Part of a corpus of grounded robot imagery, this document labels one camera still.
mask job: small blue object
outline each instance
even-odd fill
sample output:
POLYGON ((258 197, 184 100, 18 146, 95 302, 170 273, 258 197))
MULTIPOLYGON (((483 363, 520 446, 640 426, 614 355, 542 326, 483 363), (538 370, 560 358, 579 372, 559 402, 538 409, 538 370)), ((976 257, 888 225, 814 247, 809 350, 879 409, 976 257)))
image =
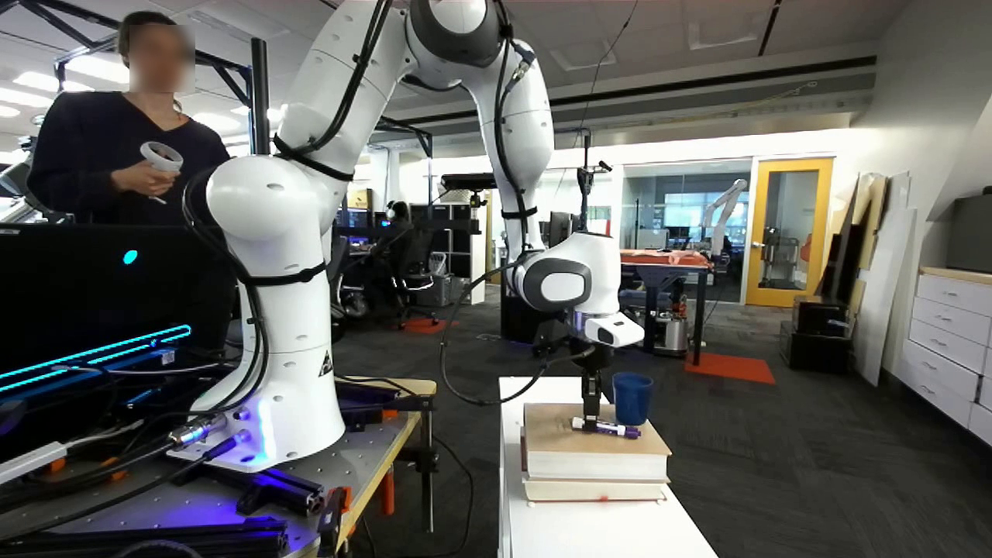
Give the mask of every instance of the small blue object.
POLYGON ((653 381, 635 372, 614 374, 617 426, 643 426, 653 381))
POLYGON ((126 252, 124 252, 124 267, 134 267, 135 257, 138 257, 138 252, 135 252, 135 247, 126 247, 126 252))

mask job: dark shirt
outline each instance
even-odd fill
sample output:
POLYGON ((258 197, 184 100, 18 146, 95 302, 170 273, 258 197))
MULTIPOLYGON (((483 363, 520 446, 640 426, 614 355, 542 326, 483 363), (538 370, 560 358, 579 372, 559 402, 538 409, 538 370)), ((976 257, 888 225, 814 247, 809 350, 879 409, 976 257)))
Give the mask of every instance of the dark shirt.
POLYGON ((71 212, 81 223, 184 223, 184 189, 225 158, 220 135, 192 119, 161 131, 121 92, 61 92, 40 123, 29 187, 40 204, 71 212), (184 173, 161 195, 168 204, 110 187, 110 169, 141 161, 146 138, 184 151, 184 173))

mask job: computer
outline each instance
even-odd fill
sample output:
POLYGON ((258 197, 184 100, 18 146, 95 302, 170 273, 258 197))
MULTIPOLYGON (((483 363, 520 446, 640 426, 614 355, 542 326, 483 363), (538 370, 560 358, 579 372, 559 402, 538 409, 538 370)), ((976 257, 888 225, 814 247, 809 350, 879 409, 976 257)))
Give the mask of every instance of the computer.
MULTIPOLYGON (((179 365, 216 363, 230 286, 223 252, 190 225, 0 223, 0 409, 45 409, 45 434, 71 432, 71 420, 94 419, 64 415, 78 412, 81 378, 90 378, 87 395, 110 385, 107 374, 74 372, 81 365, 124 365, 161 346, 179 365)), ((0 446, 22 446, 10 432, 0 428, 0 446)))

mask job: person's hand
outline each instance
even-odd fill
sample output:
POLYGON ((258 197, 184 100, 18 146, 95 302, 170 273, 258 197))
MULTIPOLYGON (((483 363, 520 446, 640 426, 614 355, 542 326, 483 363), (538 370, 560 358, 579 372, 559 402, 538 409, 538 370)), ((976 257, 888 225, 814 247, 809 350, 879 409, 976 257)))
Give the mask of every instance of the person's hand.
POLYGON ((135 192, 135 195, 148 195, 158 197, 168 189, 173 189, 177 176, 161 173, 155 164, 148 161, 135 161, 129 167, 116 167, 110 169, 110 182, 116 192, 135 192))

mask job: desk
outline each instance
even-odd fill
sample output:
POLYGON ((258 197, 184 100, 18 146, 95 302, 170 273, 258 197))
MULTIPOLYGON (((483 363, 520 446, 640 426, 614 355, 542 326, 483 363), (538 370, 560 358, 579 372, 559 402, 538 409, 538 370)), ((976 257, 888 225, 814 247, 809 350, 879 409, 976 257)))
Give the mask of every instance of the desk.
MULTIPOLYGON (((500 395, 526 378, 502 378, 500 395)), ((502 406, 500 434, 500 558, 715 558, 673 491, 661 502, 526 502, 520 483, 525 402, 576 402, 579 378, 538 378, 502 406)))
POLYGON ((656 321, 651 310, 656 310, 656 282, 653 277, 687 277, 694 273, 694 321, 690 321, 690 363, 704 355, 704 321, 705 321, 705 282, 714 264, 700 255, 683 252, 683 257, 668 257, 661 252, 621 252, 621 267, 639 271, 643 277, 643 350, 653 353, 656 321))
MULTIPOLYGON (((433 381, 414 381, 414 378, 395 378, 405 390, 433 400, 437 385, 433 381)), ((394 463, 399 458, 399 448, 411 439, 414 428, 423 426, 421 442, 433 448, 433 432, 431 415, 423 412, 399 412, 395 420, 368 426, 365 432, 344 434, 332 448, 283 466, 279 472, 313 481, 319 487, 346 487, 350 491, 350 508, 342 513, 342 539, 338 549, 346 541, 346 537, 356 531, 356 521, 361 518, 365 506, 373 502, 380 481, 390 475, 394 463)), ((124 483, 84 491, 69 498, 22 506, 6 513, 0 513, 0 537, 18 534, 32 523, 44 523, 60 513, 71 513, 78 508, 98 506, 116 492, 126 492, 129 487, 138 487, 146 481, 155 481, 158 475, 173 472, 170 458, 148 463, 146 469, 134 469, 124 483)), ((245 491, 245 478, 223 475, 215 469, 204 469, 207 475, 194 475, 185 483, 163 483, 152 492, 124 498, 106 511, 87 513, 81 521, 69 521, 56 527, 52 534, 107 534, 107 531, 168 531, 168 527, 216 527, 216 523, 241 523, 245 513, 238 513, 236 498, 245 491)), ((433 531, 433 475, 423 483, 423 508, 433 531)), ((306 521, 288 508, 267 506, 253 511, 250 518, 279 518, 285 521, 288 534, 288 555, 313 555, 319 549, 316 521, 306 521)))

